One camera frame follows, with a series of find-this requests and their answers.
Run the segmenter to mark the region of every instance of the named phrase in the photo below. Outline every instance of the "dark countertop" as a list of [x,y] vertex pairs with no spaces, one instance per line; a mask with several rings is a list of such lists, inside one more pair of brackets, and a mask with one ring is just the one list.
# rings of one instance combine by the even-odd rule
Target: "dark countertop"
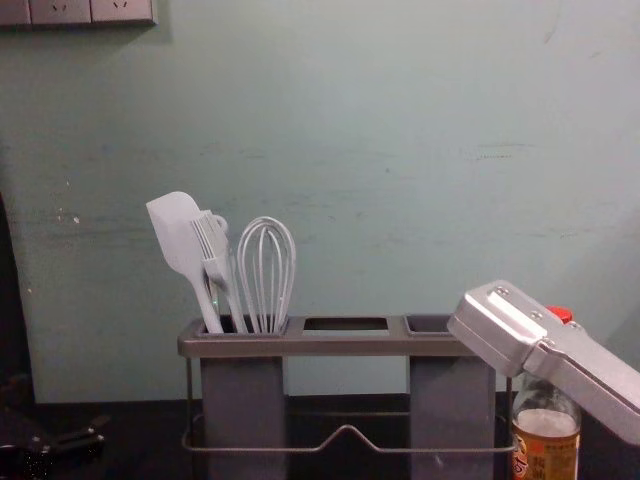
[[[372,408],[393,411],[406,409],[402,396],[374,396],[374,399],[350,398],[346,401],[338,397],[331,408],[347,408],[357,404],[358,409]],[[313,410],[317,405],[327,406],[325,399],[306,398],[291,400],[292,408],[298,412]],[[497,411],[504,410],[504,396],[498,397]],[[100,462],[81,466],[66,473],[56,473],[54,480],[188,480],[190,479],[189,454],[180,446],[180,436],[186,426],[186,402],[158,401],[131,403],[102,403],[77,405],[40,405],[32,412],[32,418],[39,421],[53,434],[66,433],[89,424],[98,415],[111,417],[103,433],[106,449]],[[313,435],[305,432],[310,428],[331,428],[334,420],[321,417],[293,417],[290,429],[296,430],[296,441],[309,442]],[[406,421],[402,416],[371,420],[365,425],[376,438],[397,442],[406,434]],[[402,456],[381,459],[367,451],[348,436],[339,444],[323,453],[323,457],[304,458],[298,456],[291,464],[291,478],[407,478],[406,460]],[[331,471],[331,465],[341,465],[341,473]],[[640,480],[640,449],[624,444],[604,427],[585,415],[582,428],[580,455],[581,480]]]

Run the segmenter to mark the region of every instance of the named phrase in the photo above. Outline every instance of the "white whisk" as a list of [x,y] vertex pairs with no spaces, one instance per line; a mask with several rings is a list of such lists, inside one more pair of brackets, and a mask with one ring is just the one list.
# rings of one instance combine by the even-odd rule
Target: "white whisk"
[[242,233],[237,258],[254,333],[280,332],[296,273],[296,245],[291,232],[275,218],[258,217]]

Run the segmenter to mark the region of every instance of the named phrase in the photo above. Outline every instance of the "sauce bottle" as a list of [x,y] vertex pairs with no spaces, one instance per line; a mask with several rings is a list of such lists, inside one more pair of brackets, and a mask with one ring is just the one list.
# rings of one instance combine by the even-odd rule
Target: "sauce bottle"
[[[563,323],[570,310],[547,307]],[[576,480],[580,447],[580,407],[546,380],[525,373],[513,403],[514,480]]]

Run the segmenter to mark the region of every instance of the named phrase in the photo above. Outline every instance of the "utensil holder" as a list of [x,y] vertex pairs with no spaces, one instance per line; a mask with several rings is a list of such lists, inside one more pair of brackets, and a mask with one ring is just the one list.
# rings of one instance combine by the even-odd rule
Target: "utensil holder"
[[[408,315],[412,336],[450,335],[448,315]],[[478,357],[410,357],[410,431],[414,448],[494,444],[495,371]],[[411,478],[486,480],[493,456],[411,455]]]
[[[207,455],[210,480],[285,480],[289,455],[317,454],[349,433],[378,454],[408,454],[412,480],[491,480],[493,454],[514,450],[493,446],[495,372],[446,331],[447,318],[291,317],[279,335],[210,335],[196,320],[178,338],[188,377],[183,446]],[[410,448],[381,447],[351,424],[318,445],[287,446],[282,359],[289,356],[408,357]],[[206,446],[193,441],[193,358],[201,364]]]

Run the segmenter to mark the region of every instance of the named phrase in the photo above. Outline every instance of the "electrical outlet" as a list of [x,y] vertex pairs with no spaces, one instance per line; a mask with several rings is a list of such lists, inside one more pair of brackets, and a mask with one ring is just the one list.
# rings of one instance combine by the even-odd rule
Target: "electrical outlet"
[[89,0],[29,0],[34,25],[91,23]]
[[91,0],[94,23],[154,24],[152,0]]
[[0,0],[0,27],[30,23],[28,0]]

